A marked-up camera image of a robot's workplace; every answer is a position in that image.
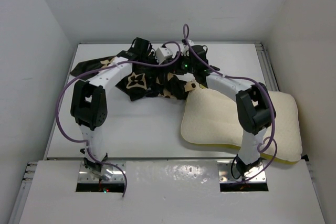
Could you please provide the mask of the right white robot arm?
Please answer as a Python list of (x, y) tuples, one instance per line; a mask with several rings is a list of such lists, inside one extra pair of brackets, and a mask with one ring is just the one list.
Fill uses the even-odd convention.
[(221, 74), (219, 68), (208, 63), (207, 51), (206, 46), (186, 45), (180, 66), (202, 86), (218, 91), (236, 103), (243, 137), (235, 162), (239, 176), (243, 178), (260, 162), (260, 154), (274, 140), (276, 111), (263, 83)]

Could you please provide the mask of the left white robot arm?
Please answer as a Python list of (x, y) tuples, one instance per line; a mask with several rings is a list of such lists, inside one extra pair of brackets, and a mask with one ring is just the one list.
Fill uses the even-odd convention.
[(166, 45), (153, 50), (148, 40), (136, 38), (107, 62), (106, 67), (89, 70), (75, 77), (70, 114), (78, 124), (85, 150), (85, 168), (95, 176), (103, 176), (108, 166), (102, 142), (102, 125), (108, 116), (107, 94), (121, 83), (126, 90), (150, 87), (147, 77), (172, 66), (181, 53), (173, 53)]

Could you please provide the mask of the black floral pillowcase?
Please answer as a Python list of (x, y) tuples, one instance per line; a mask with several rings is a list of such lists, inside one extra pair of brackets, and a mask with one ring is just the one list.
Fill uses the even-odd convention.
[[(76, 77), (84, 72), (109, 66), (116, 56), (79, 62), (70, 75)], [(116, 87), (127, 94), (131, 101), (143, 97), (165, 97), (186, 100), (190, 91), (199, 87), (196, 81), (184, 81), (171, 72), (161, 72), (163, 68), (154, 68), (154, 72), (145, 72), (145, 66), (135, 65), (133, 72), (123, 78)]]

